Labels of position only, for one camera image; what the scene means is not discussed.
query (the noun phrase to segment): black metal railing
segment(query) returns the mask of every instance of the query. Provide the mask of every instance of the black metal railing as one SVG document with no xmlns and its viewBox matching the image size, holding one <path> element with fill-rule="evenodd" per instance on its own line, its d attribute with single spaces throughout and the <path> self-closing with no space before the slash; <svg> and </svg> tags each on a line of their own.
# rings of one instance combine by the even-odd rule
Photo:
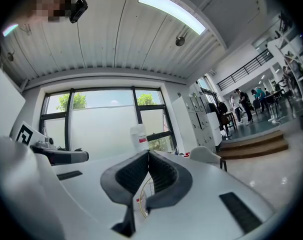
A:
<svg viewBox="0 0 303 240">
<path fill-rule="evenodd" d="M 217 85 L 222 91 L 227 87 L 231 86 L 232 84 L 236 83 L 240 79 L 244 78 L 245 76 L 249 75 L 251 72 L 259 68 L 264 63 L 268 62 L 273 57 L 274 56 L 268 51 L 268 49 L 266 49 L 257 57 L 248 62 L 246 65 L 238 69 L 236 72 L 232 73 L 230 76 L 220 81 Z"/>
</svg>

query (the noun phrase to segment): wooden step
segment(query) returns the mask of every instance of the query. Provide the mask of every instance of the wooden step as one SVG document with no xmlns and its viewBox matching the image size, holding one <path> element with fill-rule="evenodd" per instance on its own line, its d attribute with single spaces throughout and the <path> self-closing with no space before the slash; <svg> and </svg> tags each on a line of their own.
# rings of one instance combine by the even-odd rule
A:
<svg viewBox="0 0 303 240">
<path fill-rule="evenodd" d="M 275 132 L 272 132 L 270 134 L 266 134 L 261 137 L 252 138 L 248 140 L 238 141 L 238 142 L 232 142 L 232 143 L 221 143 L 220 151 L 229 151 L 229 150 L 235 150 L 235 149 L 243 149 L 248 147 L 255 147 L 258 145 L 264 145 L 270 142 L 282 140 L 284 138 L 283 133 L 278 130 Z"/>
<path fill-rule="evenodd" d="M 241 149 L 231 149 L 217 152 L 217 155 L 225 160 L 230 159 L 245 159 L 261 157 L 276 152 L 284 151 L 288 149 L 288 143 L 284 139 L 276 140 L 260 144 L 257 146 L 249 146 Z"/>
</svg>

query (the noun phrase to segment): polished floor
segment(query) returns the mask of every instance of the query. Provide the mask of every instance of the polished floor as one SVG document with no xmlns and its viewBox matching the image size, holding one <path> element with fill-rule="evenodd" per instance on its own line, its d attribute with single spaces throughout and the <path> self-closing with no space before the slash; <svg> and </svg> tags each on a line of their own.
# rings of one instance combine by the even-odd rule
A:
<svg viewBox="0 0 303 240">
<path fill-rule="evenodd" d="M 303 127 L 299 118 L 286 125 L 282 131 L 288 150 L 226 161 L 228 173 L 256 190 L 276 210 L 291 202 L 303 182 Z"/>
<path fill-rule="evenodd" d="M 279 101 L 278 107 L 278 120 L 281 124 L 287 123 L 295 118 L 303 116 L 303 102 L 301 99 L 290 98 L 290 104 L 287 99 L 283 98 Z M 273 106 L 272 114 L 276 115 L 276 108 Z M 238 123 L 236 119 L 237 128 L 229 128 L 230 137 L 224 137 L 224 140 L 241 139 L 250 135 L 258 134 L 276 128 L 279 124 L 268 122 L 271 115 L 267 112 L 266 108 L 263 113 L 257 111 L 257 115 L 252 111 L 253 123 L 246 125 L 247 116 L 242 118 L 243 123 Z"/>
</svg>

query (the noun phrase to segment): black logo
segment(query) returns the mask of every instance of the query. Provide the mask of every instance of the black logo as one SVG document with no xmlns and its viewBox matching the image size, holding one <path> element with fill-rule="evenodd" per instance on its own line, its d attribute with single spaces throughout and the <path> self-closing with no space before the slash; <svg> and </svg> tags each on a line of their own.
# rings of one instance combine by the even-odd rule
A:
<svg viewBox="0 0 303 240">
<path fill-rule="evenodd" d="M 33 131 L 28 129 L 25 125 L 22 125 L 16 141 L 19 143 L 24 143 L 28 146 L 31 141 L 32 135 Z"/>
</svg>

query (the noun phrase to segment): fluorescent light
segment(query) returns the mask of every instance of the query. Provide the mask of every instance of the fluorescent light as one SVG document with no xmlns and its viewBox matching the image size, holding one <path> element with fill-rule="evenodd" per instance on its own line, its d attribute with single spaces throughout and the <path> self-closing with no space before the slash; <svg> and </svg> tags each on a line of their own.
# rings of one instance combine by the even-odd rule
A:
<svg viewBox="0 0 303 240">
<path fill-rule="evenodd" d="M 2 34 L 3 34 L 3 36 L 5 37 L 5 36 L 7 36 L 10 32 L 12 32 L 15 28 L 17 28 L 18 27 L 18 24 L 14 24 L 14 25 L 11 25 L 11 26 L 9 26 L 9 27 L 7 27 L 3 32 L 2 32 Z"/>
<path fill-rule="evenodd" d="M 200 35 L 206 28 L 198 19 L 191 15 L 188 11 L 180 7 L 178 4 L 170 0 L 138 0 L 139 3 L 155 7 L 165 13 L 168 13 L 181 22 L 185 23 L 198 35 Z"/>
</svg>

